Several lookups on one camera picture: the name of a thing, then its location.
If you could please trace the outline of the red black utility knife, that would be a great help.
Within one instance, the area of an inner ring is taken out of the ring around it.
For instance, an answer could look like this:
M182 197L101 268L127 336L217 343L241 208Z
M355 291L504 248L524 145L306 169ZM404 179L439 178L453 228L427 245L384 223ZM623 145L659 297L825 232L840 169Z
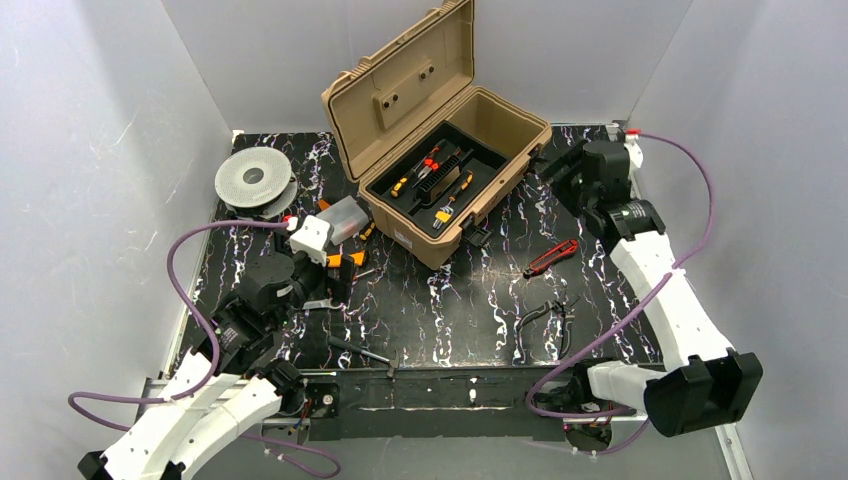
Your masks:
M572 258L578 249L579 242L576 239L565 240L529 262L522 276L531 279L543 275L557 263Z

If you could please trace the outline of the small black yellow screwdriver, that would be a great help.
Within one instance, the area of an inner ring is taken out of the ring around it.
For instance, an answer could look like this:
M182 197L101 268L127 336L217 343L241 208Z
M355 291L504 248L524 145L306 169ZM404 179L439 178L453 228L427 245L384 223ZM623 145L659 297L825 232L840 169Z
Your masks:
M473 172L468 171L458 183L451 188L450 193L448 195L448 203L447 206L450 206L454 203L458 197L469 187L473 180Z

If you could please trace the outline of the small black hammer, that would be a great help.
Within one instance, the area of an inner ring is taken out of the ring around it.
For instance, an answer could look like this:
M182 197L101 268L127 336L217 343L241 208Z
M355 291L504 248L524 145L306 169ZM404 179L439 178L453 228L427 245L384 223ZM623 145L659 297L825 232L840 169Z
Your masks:
M327 339L327 343L332 347L351 352L352 354L362 355L385 364L387 366L386 376L389 379L395 379L396 372L400 364L400 355L398 350L394 351L393 356L385 357L334 336L330 336Z

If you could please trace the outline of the long black yellow screwdriver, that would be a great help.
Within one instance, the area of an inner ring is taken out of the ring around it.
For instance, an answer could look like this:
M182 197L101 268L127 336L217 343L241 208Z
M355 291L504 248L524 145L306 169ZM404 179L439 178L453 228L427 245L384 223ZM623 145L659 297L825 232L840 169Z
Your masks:
M392 198L400 198L407 187L411 184L411 182L415 179L414 174L407 174L401 177L391 188L390 195Z

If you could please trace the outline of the yellow hex key set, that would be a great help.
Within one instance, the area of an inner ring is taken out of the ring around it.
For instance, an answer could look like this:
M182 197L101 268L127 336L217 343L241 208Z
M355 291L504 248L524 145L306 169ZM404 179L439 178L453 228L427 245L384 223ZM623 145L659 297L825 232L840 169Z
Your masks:
M446 224L449 223L453 214L454 214L454 209L451 206L445 205L445 206L441 207L435 213L433 228L436 229L436 230L440 230L441 228L443 228Z

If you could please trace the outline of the red needle nose pliers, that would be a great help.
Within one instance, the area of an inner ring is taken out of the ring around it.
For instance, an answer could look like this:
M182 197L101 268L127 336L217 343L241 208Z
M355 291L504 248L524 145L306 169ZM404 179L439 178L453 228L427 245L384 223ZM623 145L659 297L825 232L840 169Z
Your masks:
M438 163L436 161L436 156L447 146L446 140L440 140L436 143L436 145L425 155L425 157L419 162L419 164L415 167L413 172L413 180L414 183L412 187L415 188L421 184L423 180L426 179L431 173L434 173L438 169Z

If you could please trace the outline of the black handled pliers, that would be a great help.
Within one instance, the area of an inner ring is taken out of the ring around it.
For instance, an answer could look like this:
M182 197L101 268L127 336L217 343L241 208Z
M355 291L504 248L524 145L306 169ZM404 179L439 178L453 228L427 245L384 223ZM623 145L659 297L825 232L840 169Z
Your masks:
M523 333L527 328L532 330L534 325L541 321L544 322L542 340L545 351L550 353L554 360L563 360L572 346L575 307L576 301L566 304L557 300L548 300L520 316L514 330L516 343L514 360L518 364L530 364L531 348L524 345Z

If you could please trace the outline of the tan plastic tool box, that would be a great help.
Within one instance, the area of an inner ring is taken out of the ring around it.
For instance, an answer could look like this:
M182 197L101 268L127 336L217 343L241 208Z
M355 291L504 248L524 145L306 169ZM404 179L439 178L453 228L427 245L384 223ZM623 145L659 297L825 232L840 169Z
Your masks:
M379 231L436 270L462 243L489 239L487 215L522 180L551 139L551 125L475 77L475 5L446 1L358 65L342 72L322 102L347 178L368 204ZM435 239L390 213L366 184L449 121L510 159L459 220Z

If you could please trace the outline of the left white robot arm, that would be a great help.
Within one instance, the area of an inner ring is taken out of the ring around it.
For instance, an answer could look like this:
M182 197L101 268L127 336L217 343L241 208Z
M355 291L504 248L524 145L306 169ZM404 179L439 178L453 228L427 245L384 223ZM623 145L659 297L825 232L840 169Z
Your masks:
M331 414L318 390L285 359L260 359L289 311L325 287L325 270L299 253L270 254L249 266L212 314L207 338L192 348L159 395L111 446L86 453L86 479L191 479L224 447L276 415Z

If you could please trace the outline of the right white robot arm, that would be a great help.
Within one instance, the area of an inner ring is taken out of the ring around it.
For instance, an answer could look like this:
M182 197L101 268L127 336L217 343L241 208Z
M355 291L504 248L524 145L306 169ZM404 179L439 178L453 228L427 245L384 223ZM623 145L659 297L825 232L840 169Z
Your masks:
M708 317L671 249L654 205L631 175L641 164L634 140L582 142L541 172L557 200L624 275L639 302L609 332L537 382L527 405L537 414L594 418L582 406L610 404L646 414L666 437L741 420L763 376L752 353L740 353ZM640 315L658 340L664 368L651 370L590 353Z

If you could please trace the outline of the silver combination wrench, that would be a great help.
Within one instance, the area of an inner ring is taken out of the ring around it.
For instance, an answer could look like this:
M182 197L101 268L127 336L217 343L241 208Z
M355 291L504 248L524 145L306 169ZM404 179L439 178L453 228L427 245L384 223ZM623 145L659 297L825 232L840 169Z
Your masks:
M304 311L308 310L340 310L342 308L341 303L334 303L331 299L321 299L321 300L310 300L306 301L301 309Z

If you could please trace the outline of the orange utility knife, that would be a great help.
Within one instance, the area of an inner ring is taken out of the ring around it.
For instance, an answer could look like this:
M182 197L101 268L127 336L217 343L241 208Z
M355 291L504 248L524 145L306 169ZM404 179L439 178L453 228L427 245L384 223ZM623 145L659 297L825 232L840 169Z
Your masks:
M350 261L356 267L362 267L368 261L368 254L366 251L362 250L348 254L338 253L328 255L326 266L331 269L340 268L345 260Z

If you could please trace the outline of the black yellow screwdriver by box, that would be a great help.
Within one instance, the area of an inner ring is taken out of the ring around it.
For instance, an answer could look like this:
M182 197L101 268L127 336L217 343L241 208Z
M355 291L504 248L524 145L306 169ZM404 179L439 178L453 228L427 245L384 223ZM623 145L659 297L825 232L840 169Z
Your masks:
M359 239L363 242L367 241L375 230L375 223L370 222L362 231L359 232Z

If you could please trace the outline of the clear plastic parts box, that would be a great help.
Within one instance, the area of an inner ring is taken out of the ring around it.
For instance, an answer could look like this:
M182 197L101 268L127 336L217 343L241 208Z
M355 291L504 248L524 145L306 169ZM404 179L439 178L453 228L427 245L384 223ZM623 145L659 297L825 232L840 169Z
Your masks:
M368 214L352 196L346 196L332 204L317 217L332 227L330 242L333 245L339 245L352 238L369 222Z

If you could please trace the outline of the white perforated round disc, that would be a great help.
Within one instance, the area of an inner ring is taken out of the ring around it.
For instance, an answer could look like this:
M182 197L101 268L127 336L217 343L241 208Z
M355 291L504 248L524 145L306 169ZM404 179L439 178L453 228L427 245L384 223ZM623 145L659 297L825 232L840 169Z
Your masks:
M232 215L248 219L281 215L298 193L290 159L271 147L250 147L232 154L217 170L214 187Z

